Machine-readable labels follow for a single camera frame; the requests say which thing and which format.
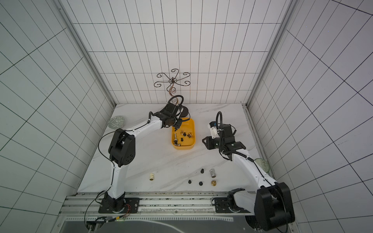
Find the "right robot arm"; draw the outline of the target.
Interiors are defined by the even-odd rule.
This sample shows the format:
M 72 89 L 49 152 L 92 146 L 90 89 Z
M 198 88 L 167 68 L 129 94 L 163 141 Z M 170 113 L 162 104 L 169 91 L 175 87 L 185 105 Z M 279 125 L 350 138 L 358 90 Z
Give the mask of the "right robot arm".
M 253 221 L 260 230 L 269 231 L 288 227 L 295 221 L 290 188 L 279 183 L 265 172 L 250 156 L 246 147 L 235 140 L 232 125 L 209 124 L 211 136 L 202 140 L 208 150 L 218 149 L 221 155 L 238 166 L 248 180 L 245 188 L 236 188 L 228 192 L 226 198 L 215 201 L 217 212 L 243 213 L 251 215 L 246 219 Z

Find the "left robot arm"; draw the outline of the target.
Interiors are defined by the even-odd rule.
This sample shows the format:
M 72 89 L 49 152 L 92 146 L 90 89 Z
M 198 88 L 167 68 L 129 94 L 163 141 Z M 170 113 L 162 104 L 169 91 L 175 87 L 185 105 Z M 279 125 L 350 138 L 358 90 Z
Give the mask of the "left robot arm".
M 94 157 L 83 178 L 83 184 L 100 188 L 93 200 L 99 204 L 100 214 L 127 215 L 138 211 L 138 198 L 125 197 L 125 178 L 129 164 L 136 156 L 140 140 L 154 131 L 173 127 L 181 128 L 184 122 L 190 121 L 187 107 L 182 103 L 169 100 L 165 107 L 157 112 L 149 112 L 147 119 L 130 128 L 118 127 L 102 136 L 106 151 L 97 146 Z

